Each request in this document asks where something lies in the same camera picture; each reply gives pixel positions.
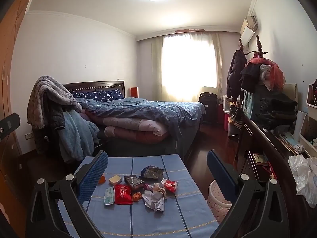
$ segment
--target ceiling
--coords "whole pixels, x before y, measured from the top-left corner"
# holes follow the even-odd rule
[[[136,37],[173,28],[240,30],[251,0],[32,0],[29,11],[55,11],[97,20]]]

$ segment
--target red clothing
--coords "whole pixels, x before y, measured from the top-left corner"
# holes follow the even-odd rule
[[[248,63],[271,65],[272,69],[271,69],[270,78],[269,78],[271,83],[271,89],[273,89],[274,86],[276,86],[278,89],[284,88],[284,74],[275,62],[266,58],[256,57],[256,58],[251,58],[251,60],[248,61]]]

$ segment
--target black bag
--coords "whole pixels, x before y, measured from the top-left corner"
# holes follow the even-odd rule
[[[242,121],[242,108],[241,104],[238,106],[236,105],[231,105],[230,106],[230,118],[235,121]]]
[[[205,107],[206,113],[202,115],[204,123],[215,124],[217,122],[217,95],[209,92],[200,94],[199,102]]]

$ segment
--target wooden headboard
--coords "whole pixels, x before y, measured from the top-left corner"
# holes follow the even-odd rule
[[[78,82],[63,84],[69,91],[102,91],[102,90],[114,90],[120,89],[123,97],[125,95],[124,81],[101,81],[101,82]]]

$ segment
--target air conditioner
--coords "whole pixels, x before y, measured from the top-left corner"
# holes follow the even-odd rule
[[[241,41],[245,47],[257,30],[258,24],[254,16],[246,16],[241,27]]]

